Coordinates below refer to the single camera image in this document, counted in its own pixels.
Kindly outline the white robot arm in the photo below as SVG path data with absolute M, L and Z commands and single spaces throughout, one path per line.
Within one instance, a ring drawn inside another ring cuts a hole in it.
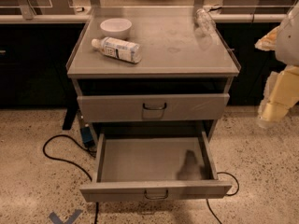
M 299 102 L 299 3 L 279 26 L 258 40 L 255 48 L 273 50 L 276 59 L 286 65 L 283 71 L 270 73 L 258 109 L 258 125 L 269 128 Z

